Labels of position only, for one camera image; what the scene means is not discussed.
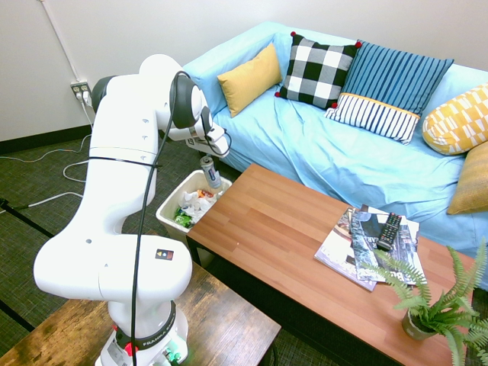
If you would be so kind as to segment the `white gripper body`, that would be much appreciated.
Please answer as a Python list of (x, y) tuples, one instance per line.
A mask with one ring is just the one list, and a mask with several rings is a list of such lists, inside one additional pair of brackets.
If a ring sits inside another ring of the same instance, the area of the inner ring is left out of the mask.
[(188, 147), (205, 154), (217, 157), (226, 157), (230, 151), (230, 145), (225, 137), (222, 127), (212, 127), (202, 136), (190, 137), (185, 140)]

